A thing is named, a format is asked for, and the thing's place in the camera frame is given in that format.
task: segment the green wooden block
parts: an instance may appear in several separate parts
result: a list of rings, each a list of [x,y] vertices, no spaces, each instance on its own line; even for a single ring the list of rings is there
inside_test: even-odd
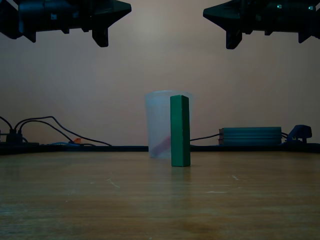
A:
[[[190,160],[189,98],[183,95],[170,97],[171,165],[187,167]]]

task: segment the clear plastic cup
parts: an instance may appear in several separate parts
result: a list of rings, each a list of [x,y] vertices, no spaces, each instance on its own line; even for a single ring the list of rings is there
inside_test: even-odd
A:
[[[171,158],[170,97],[184,95],[189,98],[190,120],[193,95],[185,91],[154,91],[145,95],[145,110],[148,127],[149,154],[152,158]]]

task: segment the black cable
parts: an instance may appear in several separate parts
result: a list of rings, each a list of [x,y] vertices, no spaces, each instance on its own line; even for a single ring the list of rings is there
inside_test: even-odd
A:
[[[74,133],[73,131],[70,131],[70,130],[66,129],[64,126],[62,126],[62,125],[60,124],[60,122],[58,122],[58,120],[57,120],[54,116],[44,116],[44,117],[34,117],[34,118],[24,119],[24,120],[18,122],[18,123],[15,125],[14,129],[17,130],[19,124],[21,124],[21,123],[23,123],[23,122],[25,122],[25,121],[40,120],[40,119],[53,119],[63,130],[67,131],[68,133],[71,133],[71,134],[73,134],[73,135],[75,135],[75,136],[77,136],[77,137],[79,137],[79,138],[82,138],[82,139],[85,139],[85,140],[88,140],[88,141],[91,141],[91,142],[100,143],[100,144],[105,144],[105,145],[108,145],[108,146],[110,146],[110,147],[112,146],[111,144],[106,143],[106,142],[104,142],[104,141],[98,141],[98,140],[94,140],[94,139],[91,139],[91,138],[88,138],[88,137],[84,137],[84,136],[81,136],[81,135],[79,135],[79,134],[77,134],[77,133]]]
[[[71,139],[70,137],[68,137],[66,134],[64,134],[62,131],[60,131],[58,128],[52,126],[50,123],[47,123],[47,122],[45,122],[45,121],[38,121],[38,120],[25,121],[25,122],[20,126],[19,132],[22,131],[22,128],[23,128],[23,126],[24,126],[25,124],[31,123],[31,122],[46,124],[46,125],[50,126],[51,128],[53,128],[54,130],[56,130],[56,131],[58,131],[59,133],[61,133],[63,136],[65,136],[71,143],[74,142],[74,141],[72,141],[72,139]]]
[[[6,124],[8,124],[9,128],[12,129],[12,126],[8,120],[6,120],[4,117],[0,116],[0,119],[3,120]]]
[[[205,136],[205,137],[191,139],[190,142],[197,141],[197,140],[202,140],[202,139],[210,139],[210,138],[214,138],[214,137],[217,137],[217,136],[220,136],[220,134],[215,134],[215,135],[212,135],[212,136]]]

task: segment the table surface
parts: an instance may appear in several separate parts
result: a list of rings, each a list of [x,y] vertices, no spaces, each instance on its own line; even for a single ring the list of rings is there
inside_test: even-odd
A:
[[[320,239],[320,154],[0,156],[1,240]]]

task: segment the white wall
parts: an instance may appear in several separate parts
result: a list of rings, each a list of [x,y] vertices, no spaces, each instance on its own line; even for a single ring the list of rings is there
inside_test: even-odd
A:
[[[296,33],[244,35],[226,49],[225,31],[203,18],[223,0],[126,0],[132,13],[109,29],[109,47],[91,33],[41,32],[37,42],[0,35],[0,115],[16,123],[54,115],[66,127],[113,145],[146,145],[144,95],[195,95],[191,137],[223,127],[312,127],[320,143],[320,41]],[[6,126],[0,122],[0,129]],[[63,136],[30,124],[29,141]],[[197,144],[217,144],[214,139]]]

